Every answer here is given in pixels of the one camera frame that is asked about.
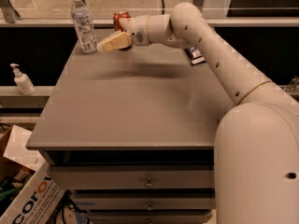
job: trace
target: bottle label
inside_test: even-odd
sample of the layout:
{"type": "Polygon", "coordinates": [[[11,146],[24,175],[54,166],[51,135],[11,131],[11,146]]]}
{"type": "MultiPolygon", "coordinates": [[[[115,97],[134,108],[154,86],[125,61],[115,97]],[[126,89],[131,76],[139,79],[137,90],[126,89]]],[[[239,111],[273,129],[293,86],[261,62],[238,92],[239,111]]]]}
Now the bottle label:
{"type": "Polygon", "coordinates": [[[89,14],[75,17],[73,22],[83,52],[96,51],[96,37],[93,30],[93,20],[89,14]]]}

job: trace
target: water bottle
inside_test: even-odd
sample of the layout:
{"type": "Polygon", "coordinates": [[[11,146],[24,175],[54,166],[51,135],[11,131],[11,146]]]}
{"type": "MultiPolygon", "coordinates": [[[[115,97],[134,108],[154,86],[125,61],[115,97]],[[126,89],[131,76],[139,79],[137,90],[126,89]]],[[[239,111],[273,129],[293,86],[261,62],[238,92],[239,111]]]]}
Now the water bottle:
{"type": "Polygon", "coordinates": [[[73,0],[71,15],[76,29],[78,42],[84,53],[96,51],[96,36],[93,28],[91,11],[82,0],[73,0]]]}

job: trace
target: black screw hole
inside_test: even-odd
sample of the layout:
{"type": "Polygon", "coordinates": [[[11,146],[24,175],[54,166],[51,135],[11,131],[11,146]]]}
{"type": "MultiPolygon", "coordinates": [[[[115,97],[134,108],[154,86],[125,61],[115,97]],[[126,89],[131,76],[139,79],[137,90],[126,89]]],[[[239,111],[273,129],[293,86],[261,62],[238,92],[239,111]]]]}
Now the black screw hole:
{"type": "Polygon", "coordinates": [[[296,179],[297,174],[296,173],[288,173],[288,174],[285,174],[285,177],[288,179],[296,179]]]}

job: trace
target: white pump bottle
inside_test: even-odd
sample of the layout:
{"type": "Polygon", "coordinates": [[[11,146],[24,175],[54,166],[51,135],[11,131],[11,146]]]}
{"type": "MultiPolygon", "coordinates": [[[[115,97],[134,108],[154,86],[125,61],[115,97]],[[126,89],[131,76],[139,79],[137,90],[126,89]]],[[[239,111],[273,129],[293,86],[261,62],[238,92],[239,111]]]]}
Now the white pump bottle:
{"type": "Polygon", "coordinates": [[[12,63],[10,65],[13,68],[13,73],[15,74],[15,82],[17,86],[19,87],[20,91],[23,95],[30,95],[33,94],[36,91],[36,87],[30,80],[30,78],[22,73],[17,67],[19,66],[16,63],[12,63]]]}

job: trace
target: drawer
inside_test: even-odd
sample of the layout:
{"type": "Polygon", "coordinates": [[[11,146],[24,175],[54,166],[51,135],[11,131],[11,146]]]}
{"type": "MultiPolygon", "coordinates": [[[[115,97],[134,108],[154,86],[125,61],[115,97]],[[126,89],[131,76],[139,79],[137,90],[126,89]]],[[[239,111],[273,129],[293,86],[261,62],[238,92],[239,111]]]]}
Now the drawer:
{"type": "Polygon", "coordinates": [[[72,200],[82,210],[199,210],[215,209],[212,190],[158,190],[115,193],[73,194],[72,200]]]}
{"type": "Polygon", "coordinates": [[[210,166],[59,167],[49,176],[62,189],[211,189],[210,166]]]}
{"type": "Polygon", "coordinates": [[[169,212],[91,212],[93,224],[199,224],[212,218],[208,211],[169,212]]]}

